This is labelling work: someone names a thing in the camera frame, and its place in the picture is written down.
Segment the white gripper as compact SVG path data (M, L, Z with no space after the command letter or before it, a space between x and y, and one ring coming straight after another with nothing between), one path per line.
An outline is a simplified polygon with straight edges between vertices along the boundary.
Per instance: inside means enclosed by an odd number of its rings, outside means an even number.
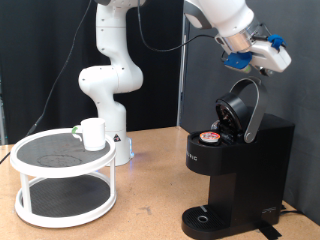
M275 49L270 42L256 41L251 47L251 65L260 68L263 76L272 77L274 72L283 72L290 64L291 57L284 47Z

